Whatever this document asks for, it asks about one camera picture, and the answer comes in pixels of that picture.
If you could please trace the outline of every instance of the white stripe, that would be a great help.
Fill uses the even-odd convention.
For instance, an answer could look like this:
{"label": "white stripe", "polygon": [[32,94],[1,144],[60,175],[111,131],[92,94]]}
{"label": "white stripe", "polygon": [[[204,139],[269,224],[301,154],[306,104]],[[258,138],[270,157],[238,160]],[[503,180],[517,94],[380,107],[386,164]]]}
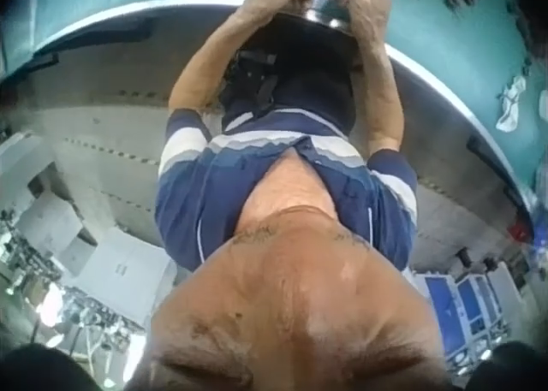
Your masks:
{"label": "white stripe", "polygon": [[[303,133],[289,132],[281,130],[259,130],[237,134],[221,134],[211,142],[219,148],[230,146],[233,149],[243,149],[253,142],[263,145],[264,143],[289,143],[295,139],[301,138]],[[308,136],[311,138],[313,146],[316,149],[330,151],[339,157],[360,157],[360,153],[347,140],[338,136]]]}
{"label": "white stripe", "polygon": [[226,127],[225,131],[232,130],[233,128],[237,128],[241,126],[246,121],[249,121],[253,119],[253,113],[251,111],[248,111],[247,113],[244,113],[241,116],[236,117],[233,121],[229,123],[229,125]]}
{"label": "white stripe", "polygon": [[280,112],[280,113],[298,113],[298,114],[304,115],[304,116],[308,117],[309,119],[317,121],[318,123],[321,123],[324,126],[328,127],[337,136],[342,137],[343,139],[348,138],[333,123],[327,121],[323,117],[320,117],[320,116],[316,115],[315,113],[313,113],[311,111],[303,110],[303,109],[280,109],[280,110],[276,110],[276,112]]}
{"label": "white stripe", "polygon": [[207,146],[204,134],[196,127],[185,127],[174,132],[162,151],[159,174],[164,172],[165,164],[184,151],[203,151]]}
{"label": "white stripe", "polygon": [[403,208],[409,212],[413,223],[417,223],[417,198],[411,187],[399,177],[394,175],[383,175],[378,171],[372,170],[371,174],[381,180],[400,200]]}
{"label": "white stripe", "polygon": [[204,249],[202,248],[202,219],[198,221],[198,229],[196,230],[196,241],[198,242],[198,252],[200,253],[200,260],[203,263],[206,262],[204,258]]}
{"label": "white stripe", "polygon": [[367,209],[367,215],[369,215],[369,244],[375,247],[373,244],[373,210],[371,207]]}

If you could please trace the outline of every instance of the blue panel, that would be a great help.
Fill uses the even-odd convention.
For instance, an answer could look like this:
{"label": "blue panel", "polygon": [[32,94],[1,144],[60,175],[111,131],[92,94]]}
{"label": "blue panel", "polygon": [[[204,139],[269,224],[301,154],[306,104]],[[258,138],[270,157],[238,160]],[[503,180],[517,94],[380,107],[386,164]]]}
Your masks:
{"label": "blue panel", "polygon": [[459,283],[458,289],[459,294],[461,295],[462,303],[464,303],[466,316],[468,317],[468,321],[471,322],[481,316],[480,303],[476,298],[476,293],[474,292],[469,279]]}
{"label": "blue panel", "polygon": [[489,324],[495,323],[497,321],[497,312],[495,311],[495,305],[492,301],[492,296],[490,295],[489,287],[487,286],[486,278],[483,276],[476,277],[476,282],[478,283],[479,292],[481,297],[485,302],[485,307],[487,308],[487,314],[489,314]]}
{"label": "blue panel", "polygon": [[455,301],[445,278],[428,276],[425,280],[438,317],[445,354],[451,355],[466,345]]}

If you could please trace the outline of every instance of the light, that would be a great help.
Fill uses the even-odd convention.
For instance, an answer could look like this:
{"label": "light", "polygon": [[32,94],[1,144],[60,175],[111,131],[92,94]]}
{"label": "light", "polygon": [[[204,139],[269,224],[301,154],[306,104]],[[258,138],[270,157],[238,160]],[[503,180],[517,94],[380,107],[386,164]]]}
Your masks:
{"label": "light", "polygon": [[484,352],[481,353],[481,355],[479,356],[479,359],[481,359],[482,361],[486,361],[487,359],[491,358],[491,355],[493,355],[493,351],[485,350]]}
{"label": "light", "polygon": [[146,337],[139,334],[131,334],[129,337],[128,359],[123,367],[123,381],[128,382],[133,376],[137,364],[145,351]]}
{"label": "light", "polygon": [[105,378],[103,381],[103,387],[104,388],[114,388],[116,386],[116,383],[112,381],[110,378]]}
{"label": "light", "polygon": [[56,284],[50,283],[50,288],[44,297],[44,301],[36,307],[36,312],[40,315],[42,324],[51,328],[59,323],[59,312],[62,308],[63,292]]}
{"label": "light", "polygon": [[57,334],[52,336],[48,342],[45,343],[47,348],[56,348],[59,344],[63,342],[65,334]]}
{"label": "light", "polygon": [[458,376],[463,376],[463,375],[466,374],[467,372],[468,372],[468,367],[462,367],[460,370],[458,370],[458,371],[456,372],[456,374],[457,374]]}
{"label": "light", "polygon": [[305,14],[305,17],[308,21],[319,21],[318,17],[316,16],[316,13],[313,10],[308,10]]}
{"label": "light", "polygon": [[337,19],[333,19],[332,21],[329,22],[329,27],[332,27],[333,29],[337,29],[340,26],[341,26],[341,22],[338,21]]}
{"label": "light", "polygon": [[462,363],[462,361],[464,361],[465,358],[466,358],[466,353],[465,352],[459,352],[455,357],[455,362],[458,365],[460,365]]}

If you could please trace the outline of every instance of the eyebrow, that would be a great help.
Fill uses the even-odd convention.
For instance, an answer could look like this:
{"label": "eyebrow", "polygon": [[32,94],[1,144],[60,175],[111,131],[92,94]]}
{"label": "eyebrow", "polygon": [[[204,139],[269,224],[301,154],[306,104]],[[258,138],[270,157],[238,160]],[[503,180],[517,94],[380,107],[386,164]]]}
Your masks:
{"label": "eyebrow", "polygon": [[351,364],[356,367],[357,376],[369,379],[387,376],[406,370],[427,360],[424,351],[418,346],[392,346],[377,352],[364,352]]}

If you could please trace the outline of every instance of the man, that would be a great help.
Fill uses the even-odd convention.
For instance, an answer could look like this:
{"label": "man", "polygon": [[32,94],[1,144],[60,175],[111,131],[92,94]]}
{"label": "man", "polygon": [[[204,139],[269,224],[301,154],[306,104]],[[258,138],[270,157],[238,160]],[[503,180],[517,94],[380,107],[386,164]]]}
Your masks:
{"label": "man", "polygon": [[347,140],[352,92],[334,59],[282,66],[271,110],[227,110],[215,139],[200,119],[240,47],[306,1],[246,0],[173,88],[156,219],[167,253],[195,272],[153,317],[128,389],[448,387],[431,308],[401,275],[416,176],[399,152],[390,0],[339,0],[366,71],[355,96],[367,164]]}

